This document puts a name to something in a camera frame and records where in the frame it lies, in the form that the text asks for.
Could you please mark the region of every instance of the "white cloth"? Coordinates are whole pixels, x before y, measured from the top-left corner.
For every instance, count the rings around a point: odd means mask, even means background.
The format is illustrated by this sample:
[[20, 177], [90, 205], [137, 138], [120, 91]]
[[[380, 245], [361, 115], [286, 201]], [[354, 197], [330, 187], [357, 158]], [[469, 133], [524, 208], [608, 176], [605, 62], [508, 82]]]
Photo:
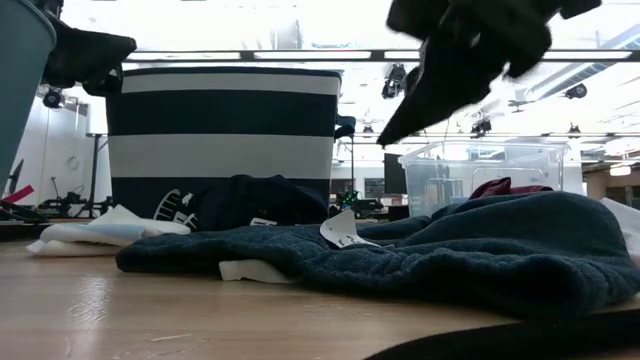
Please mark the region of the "white cloth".
[[27, 250], [34, 256], [113, 255], [145, 237], [189, 232], [185, 225], [143, 219], [118, 205], [86, 225], [52, 225], [42, 232], [40, 240], [27, 246]]
[[27, 250], [35, 256], [56, 257], [115, 255], [120, 249], [119, 246], [89, 245], [57, 240], [49, 242], [38, 240], [27, 246]]
[[221, 261], [218, 266], [224, 281], [247, 279], [268, 284], [291, 284], [298, 281], [262, 260]]
[[622, 235], [627, 243], [631, 260], [640, 268], [640, 210], [620, 204], [608, 198], [600, 202], [609, 209], [618, 220]]

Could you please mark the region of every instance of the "navy and white striped basket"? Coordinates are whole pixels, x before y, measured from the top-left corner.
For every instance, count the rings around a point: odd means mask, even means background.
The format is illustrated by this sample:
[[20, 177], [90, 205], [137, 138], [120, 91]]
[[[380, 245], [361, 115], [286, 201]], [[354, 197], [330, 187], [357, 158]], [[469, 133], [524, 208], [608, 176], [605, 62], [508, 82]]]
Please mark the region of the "navy and white striped basket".
[[237, 174], [280, 174], [328, 201], [340, 85], [320, 70], [126, 72], [122, 94], [107, 99], [114, 200], [168, 220], [163, 200], [187, 201]]

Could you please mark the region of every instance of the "white paper tag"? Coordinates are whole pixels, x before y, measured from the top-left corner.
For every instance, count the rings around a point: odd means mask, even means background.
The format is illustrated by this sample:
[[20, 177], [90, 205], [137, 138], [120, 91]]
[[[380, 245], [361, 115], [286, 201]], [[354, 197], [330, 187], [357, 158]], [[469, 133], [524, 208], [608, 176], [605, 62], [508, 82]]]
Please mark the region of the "white paper tag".
[[356, 244], [380, 246], [358, 236], [356, 218], [351, 210], [343, 211], [323, 222], [320, 226], [320, 235], [339, 248]]
[[278, 225], [278, 223], [275, 221], [269, 221], [269, 220], [260, 219], [260, 218], [253, 218], [251, 220], [251, 223], [249, 224], [249, 226], [276, 226], [276, 225]]

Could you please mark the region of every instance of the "wooden table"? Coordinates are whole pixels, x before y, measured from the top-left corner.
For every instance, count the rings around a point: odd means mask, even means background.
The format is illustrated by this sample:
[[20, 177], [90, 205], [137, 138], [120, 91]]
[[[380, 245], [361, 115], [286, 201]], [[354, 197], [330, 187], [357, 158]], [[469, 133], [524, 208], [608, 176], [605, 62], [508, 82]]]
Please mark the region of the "wooden table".
[[[289, 285], [125, 274], [113, 258], [34, 259], [24, 245], [0, 244], [3, 359], [362, 359], [410, 339], [513, 321]], [[621, 308], [632, 307], [640, 301]]]

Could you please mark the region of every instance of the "clear plastic bin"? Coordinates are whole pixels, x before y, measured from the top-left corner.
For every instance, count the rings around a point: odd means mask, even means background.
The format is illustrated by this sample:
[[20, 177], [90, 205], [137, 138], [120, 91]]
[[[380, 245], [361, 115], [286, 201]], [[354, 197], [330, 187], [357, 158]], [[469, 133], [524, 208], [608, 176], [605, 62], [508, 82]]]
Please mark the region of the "clear plastic bin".
[[447, 141], [398, 159], [405, 169], [411, 216], [466, 201], [487, 181], [511, 177], [513, 187], [562, 190], [564, 145]]

